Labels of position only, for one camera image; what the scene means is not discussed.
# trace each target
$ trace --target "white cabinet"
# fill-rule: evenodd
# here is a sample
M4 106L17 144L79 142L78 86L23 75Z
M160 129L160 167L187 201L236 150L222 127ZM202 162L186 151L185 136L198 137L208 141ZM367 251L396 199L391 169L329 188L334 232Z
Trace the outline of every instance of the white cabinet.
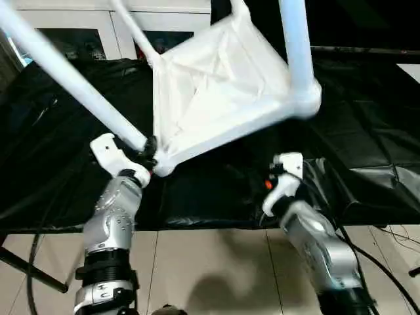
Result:
M56 46L59 45L60 47L57 48L61 50L71 44L74 47L77 46L76 43L71 43L71 40L83 39L83 32L76 30L85 30L85 33L93 32L90 45L95 45L93 41L97 34L100 40L99 45L106 59L121 58L110 13L107 11L21 10L19 13L33 27L45 30L47 37L50 37L50 39L52 39L53 34L56 34L55 40L52 39L52 41L55 42Z
M34 28L40 29L69 58L77 57L74 55L79 51L84 51L84 55L89 51L95 59L137 57L133 38L109 0L12 2ZM162 36L165 39L161 41L170 41L171 45L210 26L210 0L125 0L125 3L146 36L155 40Z

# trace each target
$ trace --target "black cable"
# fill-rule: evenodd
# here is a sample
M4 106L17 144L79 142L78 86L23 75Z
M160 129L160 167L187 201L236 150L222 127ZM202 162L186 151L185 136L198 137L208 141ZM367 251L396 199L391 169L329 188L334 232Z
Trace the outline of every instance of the black cable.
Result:
M35 262L35 256L37 253L37 247L38 247L38 243L39 243L39 237L41 235L41 229L45 224L45 221L47 220L48 214L50 213L51 209L53 208L53 205L58 197L58 195L60 194L61 190L63 189L63 187L65 186L65 184L67 183L67 181L65 181L64 183L61 184L61 186L59 186L57 193L55 194L54 198L51 200L50 204L48 205L48 207L46 208L43 217L39 223L39 226L37 228L37 231L35 233L35 235L33 236L33 241L32 241L32 247L31 247L31 251L30 251L30 255L29 255L29 261L28 261L28 269L27 269L27 276L26 276L26 292L27 292L27 297L28 297L28 306L29 306L29 310L31 312L31 315L38 315L37 312L37 308L35 305L35 299L33 297L33 285L32 285L32 266Z
M345 242L345 239L342 238L341 236L338 236L338 238ZM403 296L407 299L408 303L414 309L414 312L416 313L416 315L420 315L420 308L417 306L417 304L415 303L411 295L408 293L406 288L398 281L398 279L395 278L395 276L383 264L381 264L375 257L370 255L369 253L366 253L363 249L361 249L357 245L353 244L353 247L355 248L355 250L357 250L359 253L361 253L363 256L369 259L371 262L376 264L379 267L379 269L381 269L388 276L388 278L391 279L394 285L398 288L398 290L400 290L401 294L403 294Z
M405 235L402 235L402 234L399 234L399 233L395 233L394 231L392 231L392 232L390 232L390 231L388 231L388 230L384 230L383 228L378 228L378 227L376 227L378 230L380 230L380 231L382 231L382 232L385 232L385 233L388 233L388 234L391 234L391 235L394 235L394 236L398 236L398 237L400 237L400 238L404 238L405 240L407 240L407 241L411 241L411 242L413 242L413 243L416 243L417 245L420 245L420 241L417 241L417 240L415 240L415 239L413 239L413 238L411 238L411 237L409 237L409 236L405 236ZM401 246L404 246L404 247L407 247L408 249L411 249L411 250L413 250L413 251L416 251L415 249L413 249L413 248L411 248L411 247L408 247L408 246L405 246L405 245L402 245L401 243L399 243Z
M362 270L362 267L361 267L361 264L360 264L359 257L356 254L355 245L353 244L352 240L350 239L350 236L347 234L347 231L346 231L346 229L344 228L343 225L340 225L339 226L339 230L341 231L341 234L344 236L344 239L346 240L346 243L348 244L348 246L350 246L350 248L354 252L354 256L356 257L356 260L357 260L357 271L359 273L359 277L360 277L360 281L362 283L362 287L366 290L366 293L370 297L370 293L369 293L369 289L368 289L368 284L366 283L365 274L363 273L363 270Z

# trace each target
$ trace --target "white shelf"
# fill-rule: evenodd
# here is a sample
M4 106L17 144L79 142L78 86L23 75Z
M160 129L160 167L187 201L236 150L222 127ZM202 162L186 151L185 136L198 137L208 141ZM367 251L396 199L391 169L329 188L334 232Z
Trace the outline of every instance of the white shelf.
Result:
M12 0L19 10L113 11L109 0ZM126 0L130 11L210 14L210 0Z

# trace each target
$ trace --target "white metal tube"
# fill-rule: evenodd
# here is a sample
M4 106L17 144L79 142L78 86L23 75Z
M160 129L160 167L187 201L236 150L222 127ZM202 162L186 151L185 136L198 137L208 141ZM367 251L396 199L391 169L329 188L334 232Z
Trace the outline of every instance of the white metal tube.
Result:
M280 12L292 89L309 89L314 84L305 0L280 0Z
M122 0L111 0L111 3L119 17L128 27L131 35L133 35L134 40L139 45L142 52L146 55L147 60L153 66L153 64L157 62L158 59L160 59L160 55L155 51L152 44L150 44L143 31L131 16L130 12L127 10L127 8L125 8Z
M0 26L63 88L107 128L135 150L143 151L146 137L124 118L38 31L5 0L0 0Z

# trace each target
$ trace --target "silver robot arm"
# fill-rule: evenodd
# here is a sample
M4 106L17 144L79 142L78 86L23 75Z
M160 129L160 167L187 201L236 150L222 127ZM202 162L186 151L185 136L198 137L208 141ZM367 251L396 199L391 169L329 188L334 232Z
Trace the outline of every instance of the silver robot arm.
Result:
M277 170L273 173L278 183L262 208L268 216L280 219L280 227L306 262L322 313L369 315L373 303L363 288L352 248L337 237L327 218L295 198L303 176L302 162L300 154L274 158L271 168Z
M76 272L82 288L74 314L136 314L129 308L138 289L129 251L141 199L138 181L126 176L113 178L99 198L83 229L85 264Z

